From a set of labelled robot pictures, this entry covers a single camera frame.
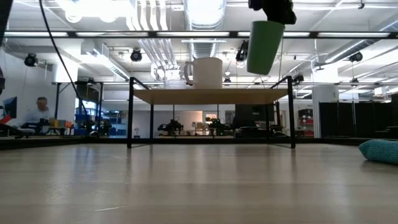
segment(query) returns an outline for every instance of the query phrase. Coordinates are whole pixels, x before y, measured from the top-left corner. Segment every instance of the white ceiling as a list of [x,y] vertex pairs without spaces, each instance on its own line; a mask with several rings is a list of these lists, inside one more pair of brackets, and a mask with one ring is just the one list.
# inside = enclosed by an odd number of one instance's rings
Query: white ceiling
[[[40,13],[40,9],[37,7],[38,1],[32,0],[14,0],[14,5],[9,19],[10,30],[44,30],[44,22]],[[244,5],[241,7],[233,7],[233,4],[244,4],[243,0],[227,0],[228,7],[226,8],[226,14],[224,19],[224,30],[249,30],[252,21],[266,20],[266,16],[262,11],[254,12],[248,9]],[[297,0],[294,1],[295,7],[333,7],[340,0]],[[398,1],[396,0],[369,0],[365,1],[368,5],[373,6],[395,6],[398,7]],[[171,0],[167,1],[168,5],[173,7],[182,5],[182,0]],[[359,0],[346,0],[343,1],[341,6],[357,6]],[[49,6],[57,6],[56,3],[51,3]],[[47,11],[47,17],[52,30],[128,30],[126,26],[126,20],[123,17],[118,18],[115,22],[105,23],[99,18],[84,17],[80,22],[71,24],[65,21],[65,13],[63,9],[52,9],[53,12]],[[324,10],[302,10],[295,9],[297,15],[297,23],[294,26],[287,26],[287,30],[335,30],[335,31],[377,31],[377,27],[383,21],[388,18],[396,16],[398,19],[398,10],[395,9],[345,9],[335,11],[324,11]],[[184,14],[183,11],[173,11],[170,8],[167,9],[167,22],[169,28],[172,30],[182,30],[185,28]],[[70,46],[79,46],[80,43],[76,40],[57,40],[59,47],[65,48],[66,51]],[[119,57],[119,52],[127,52],[132,50],[134,47],[140,47],[136,39],[98,39],[98,44],[105,43],[111,49],[112,58],[117,61],[120,66],[125,70],[131,72],[131,74],[143,79],[150,80],[150,65],[151,62],[144,55],[141,62],[133,63],[127,56],[126,60]],[[318,54],[330,53],[342,45],[349,42],[349,40],[317,40],[317,52]],[[252,82],[258,77],[246,72],[246,68],[237,68],[234,61],[235,51],[240,46],[241,40],[228,39],[225,44],[220,44],[218,48],[219,56],[222,56],[223,52],[230,53],[229,60],[224,60],[224,69],[231,72],[231,76],[238,76],[239,82]],[[10,39],[9,44],[17,44],[19,48],[27,46],[51,46],[49,40],[37,40],[37,39]],[[368,58],[372,58],[375,55],[381,54],[398,45],[398,40],[383,40],[380,41],[361,52],[364,55],[364,61]],[[172,46],[174,53],[177,58],[177,62],[183,65],[188,59],[187,45],[182,44],[181,40],[173,39]],[[278,79],[279,74],[286,74],[302,62],[300,59],[305,59],[310,55],[315,54],[315,42],[314,40],[284,40],[284,49],[282,56],[282,66],[280,66],[279,58],[276,58],[269,81],[275,81]],[[371,70],[378,69],[389,63],[396,62],[398,52],[393,51],[389,54],[383,55],[377,59],[363,62],[354,68],[354,74],[360,74],[369,72]],[[297,55],[298,60],[294,60],[294,55]],[[54,54],[43,54],[43,59],[55,60]],[[87,70],[81,70],[80,75],[95,77],[99,80],[113,80],[112,73],[104,68],[102,65],[93,63],[87,63],[87,66],[91,67],[95,73]],[[339,76],[341,80],[350,80],[352,78],[351,63],[339,62],[335,66],[339,67]],[[398,69],[391,70],[389,73],[383,73],[371,77],[367,81],[377,80],[377,78],[388,77],[389,75],[396,75]]]

